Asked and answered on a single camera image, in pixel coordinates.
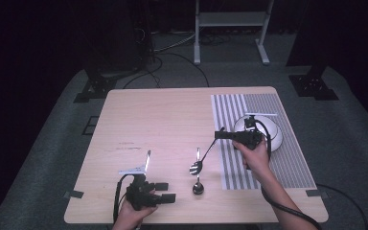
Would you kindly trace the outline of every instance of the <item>striped mat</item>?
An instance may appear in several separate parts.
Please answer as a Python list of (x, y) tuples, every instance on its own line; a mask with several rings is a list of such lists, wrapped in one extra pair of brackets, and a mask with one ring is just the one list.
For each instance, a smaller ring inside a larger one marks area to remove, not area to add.
[[(270, 168), (285, 188), (312, 188), (315, 183), (287, 121), (281, 102), (276, 94), (211, 95), (215, 129), (225, 127), (234, 131), (236, 121), (245, 112), (275, 113), (269, 118), (283, 132), (283, 143), (272, 152)], [(220, 149), (221, 182), (223, 190), (260, 189), (260, 183), (242, 165), (242, 156), (234, 150), (232, 141), (218, 140)]]

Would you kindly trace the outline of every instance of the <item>human arm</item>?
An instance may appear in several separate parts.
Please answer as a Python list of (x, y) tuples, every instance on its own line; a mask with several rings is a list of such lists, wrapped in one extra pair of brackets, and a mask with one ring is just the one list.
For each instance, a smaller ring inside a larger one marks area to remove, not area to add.
[[(233, 141), (235, 148), (241, 151), (243, 157), (243, 164), (248, 165), (252, 170), (256, 179), (261, 183), (268, 197), (274, 202), (286, 206), (295, 211), (301, 212), (291, 197), (287, 194), (286, 190), (277, 180), (273, 171), (269, 168), (269, 158), (267, 154), (267, 148), (265, 146), (265, 138), (262, 142), (253, 150), (248, 149), (245, 145)], [(308, 221), (303, 218), (296, 217), (293, 214), (282, 211), (272, 206), (273, 211), (279, 220), (282, 227), (288, 229), (316, 229)]]
[(156, 207), (142, 207), (140, 211), (133, 209), (129, 201), (124, 200), (118, 218), (112, 230), (132, 230), (142, 223), (143, 218), (157, 210)]

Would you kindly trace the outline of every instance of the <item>wooden table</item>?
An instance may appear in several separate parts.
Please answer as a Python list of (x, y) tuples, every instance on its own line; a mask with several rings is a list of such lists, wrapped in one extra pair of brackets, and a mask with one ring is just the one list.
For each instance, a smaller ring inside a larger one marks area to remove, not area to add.
[[(76, 182), (75, 191), (83, 196), (70, 198), (65, 221), (112, 223), (116, 185), (122, 177), (118, 171), (144, 164), (151, 150), (147, 181), (168, 182), (169, 190), (163, 193), (176, 194), (176, 202), (161, 204), (144, 223), (277, 222), (260, 190), (222, 189), (219, 148), (212, 148), (204, 161), (200, 175), (204, 194), (192, 192), (196, 176), (189, 174), (189, 167), (196, 161), (196, 148), (203, 155), (214, 139), (211, 95), (217, 94), (273, 94), (278, 98), (272, 87), (110, 91)], [(121, 194), (132, 179), (124, 180)], [(307, 196), (306, 191), (312, 189), (316, 188), (287, 192), (305, 214), (326, 221), (321, 197)]]

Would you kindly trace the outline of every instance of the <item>metal spoon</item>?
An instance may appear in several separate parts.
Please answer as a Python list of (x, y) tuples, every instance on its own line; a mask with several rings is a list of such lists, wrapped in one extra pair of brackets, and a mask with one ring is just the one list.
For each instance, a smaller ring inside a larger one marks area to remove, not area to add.
[[(222, 127), (221, 129), (220, 129), (220, 131), (224, 131), (225, 130), (225, 127)], [(217, 141), (217, 139), (218, 138), (216, 138), (213, 142), (212, 142), (212, 144), (211, 144), (211, 146), (210, 146), (210, 148), (208, 148), (208, 150), (205, 152), (205, 155), (204, 155), (204, 157), (202, 157), (202, 159), (201, 160), (199, 160), (199, 158), (194, 162), (194, 164), (193, 165), (191, 165), (191, 167), (190, 167), (190, 174), (192, 174), (192, 175), (196, 175), (196, 174), (199, 174), (200, 172), (201, 172), (201, 170), (202, 170), (202, 161), (204, 161), (204, 159), (205, 159), (205, 156), (207, 156), (207, 154), (208, 154), (208, 152), (211, 150), (211, 148), (214, 146), (214, 144), (215, 144), (215, 142)]]

